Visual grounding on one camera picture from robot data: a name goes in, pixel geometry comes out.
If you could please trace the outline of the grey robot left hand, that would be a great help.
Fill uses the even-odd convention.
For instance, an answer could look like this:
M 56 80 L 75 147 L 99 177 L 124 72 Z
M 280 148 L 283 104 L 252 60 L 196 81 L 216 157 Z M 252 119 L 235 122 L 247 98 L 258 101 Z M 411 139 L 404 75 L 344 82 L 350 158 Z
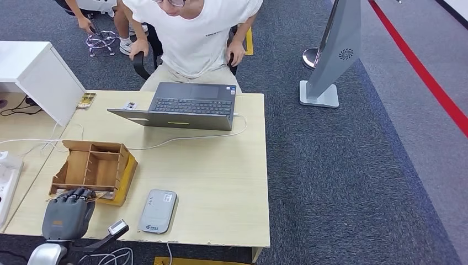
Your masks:
M 73 241 L 84 236 L 95 208 L 96 193 L 80 187 L 49 200 L 42 222 L 48 241 Z

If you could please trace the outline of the person's right hand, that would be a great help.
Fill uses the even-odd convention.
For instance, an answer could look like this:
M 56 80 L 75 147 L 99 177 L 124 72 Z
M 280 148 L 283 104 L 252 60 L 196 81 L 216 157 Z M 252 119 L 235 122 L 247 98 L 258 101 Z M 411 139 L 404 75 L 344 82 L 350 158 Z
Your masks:
M 135 42 L 132 43 L 131 52 L 129 55 L 130 60 L 134 60 L 135 56 L 140 52 L 143 53 L 143 56 L 146 57 L 149 51 L 149 43 L 146 39 L 136 39 Z

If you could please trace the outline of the person's left hand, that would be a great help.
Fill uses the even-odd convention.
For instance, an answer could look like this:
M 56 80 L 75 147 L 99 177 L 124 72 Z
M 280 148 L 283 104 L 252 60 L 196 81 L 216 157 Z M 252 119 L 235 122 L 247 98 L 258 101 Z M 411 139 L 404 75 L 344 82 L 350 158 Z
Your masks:
M 236 67 L 245 55 L 243 42 L 232 40 L 226 49 L 226 61 L 229 66 Z

